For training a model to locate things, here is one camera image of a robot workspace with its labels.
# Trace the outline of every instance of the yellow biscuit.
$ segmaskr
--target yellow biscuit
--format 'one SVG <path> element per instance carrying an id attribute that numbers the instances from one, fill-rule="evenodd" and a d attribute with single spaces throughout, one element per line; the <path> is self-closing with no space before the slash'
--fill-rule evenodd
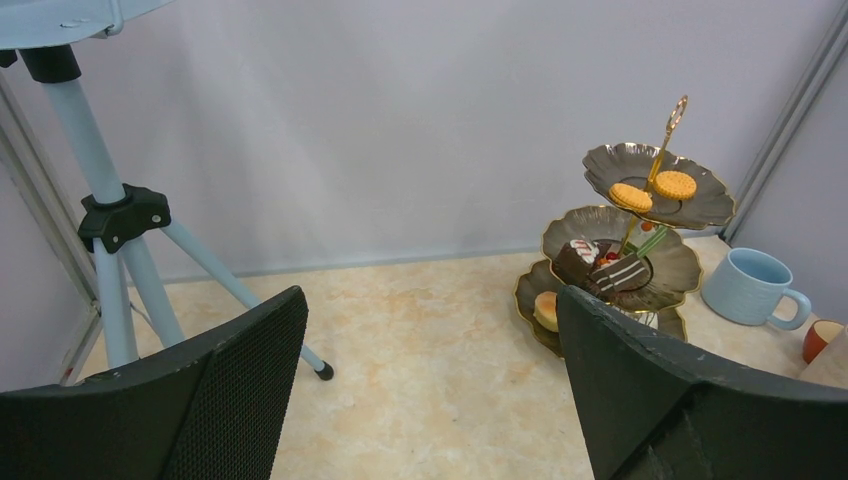
<path id="1" fill-rule="evenodd" d="M 697 188 L 695 179 L 683 172 L 660 172 L 654 178 L 657 193 L 672 200 L 689 200 L 695 196 Z"/>
<path id="2" fill-rule="evenodd" d="M 650 195 L 626 183 L 613 185 L 610 188 L 610 198 L 619 206 L 639 213 L 649 212 L 651 207 L 654 206 Z"/>

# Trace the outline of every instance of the tripod leg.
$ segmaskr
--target tripod leg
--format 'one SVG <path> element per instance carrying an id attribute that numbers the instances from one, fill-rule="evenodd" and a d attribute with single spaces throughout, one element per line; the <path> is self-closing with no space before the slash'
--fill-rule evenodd
<path id="1" fill-rule="evenodd" d="M 147 309 L 153 331 L 162 340 L 162 345 L 168 348 L 185 340 L 144 239 L 138 237 L 125 243 L 120 254 L 135 282 L 141 302 Z"/>
<path id="2" fill-rule="evenodd" d="M 138 360 L 135 332 L 129 315 L 126 277 L 118 256 L 106 252 L 100 240 L 94 241 L 94 261 L 97 265 L 97 289 L 106 357 L 109 359 L 109 368 L 120 367 Z"/>
<path id="3" fill-rule="evenodd" d="M 195 262 L 197 262 L 204 270 L 209 272 L 209 275 L 220 283 L 228 292 L 230 292 L 236 299 L 242 303 L 247 308 L 253 308 L 260 303 L 259 297 L 253 294 L 250 289 L 245 286 L 244 283 L 239 281 L 233 275 L 227 267 L 215 257 L 212 252 L 206 249 L 194 236 L 179 222 L 176 220 L 171 220 L 171 224 L 167 227 L 163 227 L 162 231 L 165 232 L 165 235 L 168 236 L 174 243 L 177 244 L 184 252 L 186 252 Z M 333 367 L 321 360 L 318 355 L 309 349 L 306 345 L 303 345 L 300 349 L 300 358 L 304 359 L 306 363 L 315 370 L 315 373 L 321 378 L 321 380 L 330 380 L 333 378 L 334 372 Z"/>

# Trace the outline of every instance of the orange cup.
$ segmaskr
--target orange cup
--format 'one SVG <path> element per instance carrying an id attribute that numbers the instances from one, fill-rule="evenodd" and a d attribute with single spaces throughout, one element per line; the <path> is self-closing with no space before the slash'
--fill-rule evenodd
<path id="1" fill-rule="evenodd" d="M 807 336 L 804 337 L 804 349 L 801 354 L 804 361 L 812 362 L 844 328 L 845 325 L 833 320 L 816 320 L 813 322 L 813 325 L 807 330 Z"/>

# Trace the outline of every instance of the bun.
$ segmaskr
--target bun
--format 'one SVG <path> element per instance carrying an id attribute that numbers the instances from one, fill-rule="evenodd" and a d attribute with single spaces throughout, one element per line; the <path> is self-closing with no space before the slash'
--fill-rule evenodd
<path id="1" fill-rule="evenodd" d="M 559 326 L 556 323 L 556 293 L 543 292 L 536 296 L 533 316 L 545 330 L 559 332 Z"/>

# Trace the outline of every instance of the scalloped plate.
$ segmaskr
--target scalloped plate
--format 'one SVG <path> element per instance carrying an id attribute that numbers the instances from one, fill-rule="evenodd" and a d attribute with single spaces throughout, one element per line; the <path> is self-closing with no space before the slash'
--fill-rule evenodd
<path id="1" fill-rule="evenodd" d="M 590 150 L 583 159 L 586 167 L 584 175 L 598 194 L 614 204 L 609 197 L 610 187 L 615 183 L 626 183 L 645 188 L 651 165 L 659 151 L 659 148 L 643 143 L 601 145 Z M 649 222 L 691 230 L 726 225 L 736 214 L 736 201 L 727 193 L 727 186 L 710 170 L 668 151 L 660 167 L 661 172 L 666 170 L 687 173 L 694 178 L 698 185 L 695 196 L 679 201 L 653 194 L 654 206 L 650 212 L 628 212 Z"/>
<path id="2" fill-rule="evenodd" d="M 572 239 L 620 240 L 630 218 L 624 210 L 603 205 L 569 210 L 542 234 L 542 254 L 552 263 Z M 653 270 L 650 282 L 638 290 L 619 293 L 613 306 L 628 312 L 657 312 L 683 305 L 686 294 L 701 287 L 704 271 L 698 254 L 677 232 L 669 230 L 645 259 Z"/>
<path id="3" fill-rule="evenodd" d="M 515 285 L 515 307 L 518 315 L 533 329 L 533 337 L 548 350 L 563 358 L 559 334 L 546 330 L 536 321 L 533 311 L 536 307 L 536 296 L 543 292 L 557 292 L 562 282 L 551 273 L 550 261 L 540 260 L 530 267 L 530 271 L 518 277 Z M 686 325 L 677 309 L 669 308 L 659 313 L 625 315 L 679 340 L 686 341 Z"/>

